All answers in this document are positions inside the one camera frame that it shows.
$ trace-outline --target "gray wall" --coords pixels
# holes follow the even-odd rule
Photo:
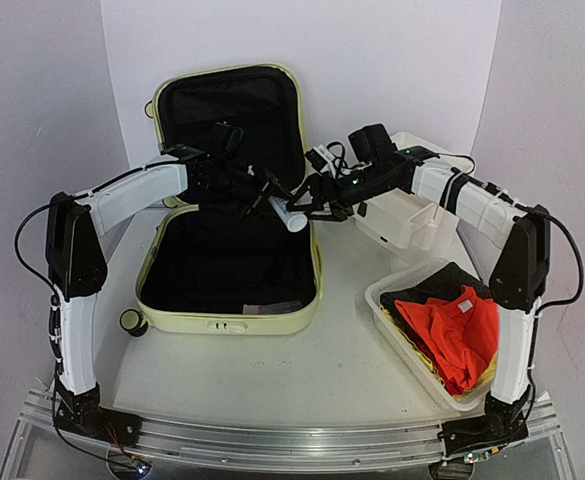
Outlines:
[[[18,265],[14,231],[51,194],[126,167],[99,1],[0,1],[0,461],[34,376],[52,372],[49,292]],[[44,223],[22,242],[39,268]]]
[[[585,260],[585,0],[503,1],[474,154],[478,177],[547,206]],[[491,266],[494,250],[472,240],[483,266]],[[553,248],[546,299],[569,296],[576,285],[559,232]],[[546,310],[537,365],[585,479],[585,294],[572,307]]]

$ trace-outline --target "folded clothes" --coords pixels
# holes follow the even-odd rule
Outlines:
[[[460,387],[454,379],[450,379],[445,371],[439,366],[436,357],[423,341],[423,339],[414,331],[414,329],[398,313],[394,304],[390,308],[381,307],[383,313],[394,323],[399,332],[403,334],[408,343],[417,351],[419,357],[426,364],[428,369],[437,377],[440,383],[445,387],[450,395],[463,395],[465,389]]]
[[[416,346],[433,365],[437,378],[448,393],[461,398],[473,387],[491,380],[494,376],[494,360],[498,346],[498,314],[496,305],[490,298],[488,287],[455,263],[450,263],[416,287],[382,294],[381,304],[409,343],[413,347]],[[423,308],[417,309],[418,314],[413,311],[413,316],[420,317],[422,320],[431,318],[433,311],[437,312],[434,337],[428,328],[423,327],[424,324],[431,326],[431,321],[416,322],[415,325],[418,328],[414,328],[415,325],[406,319],[410,316],[407,311],[403,307],[397,308],[404,303],[421,304],[416,307]],[[481,304],[478,310],[475,309],[476,304]],[[465,312],[459,308],[459,305],[465,309]],[[483,332],[483,322],[480,317],[482,318],[486,312],[487,325]],[[450,313],[453,314],[452,317],[459,318],[451,321],[447,318]],[[465,338],[464,332],[471,345],[467,349],[461,347]],[[441,343],[441,346],[437,345],[434,338]],[[477,353],[472,347],[478,348],[479,352]],[[450,358],[447,358],[445,353],[450,354]],[[466,357],[470,359],[469,362],[464,360]]]
[[[425,305],[395,301],[401,316],[434,354],[442,375],[464,389],[474,388],[499,344],[499,316],[492,300],[463,287],[453,302],[430,298]]]

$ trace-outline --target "white table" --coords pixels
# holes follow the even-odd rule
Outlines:
[[[458,416],[438,406],[376,330],[365,289],[405,264],[353,223],[317,223],[325,295],[312,323],[289,336],[131,338],[118,316],[164,209],[138,214],[109,263],[95,314],[103,403],[143,414],[232,425],[353,426]],[[474,267],[458,236],[448,257]]]

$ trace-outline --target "black bracket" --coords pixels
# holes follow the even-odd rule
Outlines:
[[[537,205],[535,210],[545,211]],[[490,277],[494,301],[529,312],[550,271],[550,222],[534,213],[516,219]]]
[[[524,425],[523,406],[529,389],[513,404],[501,402],[488,393],[485,398],[485,415],[453,420],[443,424],[439,439],[445,442],[449,458],[490,448],[500,448],[528,436]]]
[[[136,446],[141,430],[141,417],[101,408],[98,384],[80,395],[69,392],[61,382],[58,382],[56,390],[61,397],[61,404],[55,415],[55,423],[59,429],[108,443],[114,440],[110,433],[112,432],[119,445]]]
[[[61,192],[52,197],[45,258],[49,277],[65,300],[88,297],[103,287],[108,266],[94,229],[90,208]]]
[[[297,202],[306,193],[309,194],[310,203],[299,205]],[[322,212],[326,203],[330,207],[330,213],[316,213]],[[303,212],[309,220],[328,222],[344,222],[354,214],[352,207],[343,206],[338,201],[334,183],[327,173],[314,173],[306,178],[288,200],[287,209],[290,212]]]

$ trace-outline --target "suitcase lid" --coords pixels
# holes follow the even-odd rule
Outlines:
[[[296,81],[276,65],[234,67],[165,82],[146,106],[154,118],[161,152],[197,147],[217,122],[243,129],[232,161],[269,169],[289,190],[305,177],[300,96]],[[191,204],[227,201],[222,194],[190,188],[179,198]]]

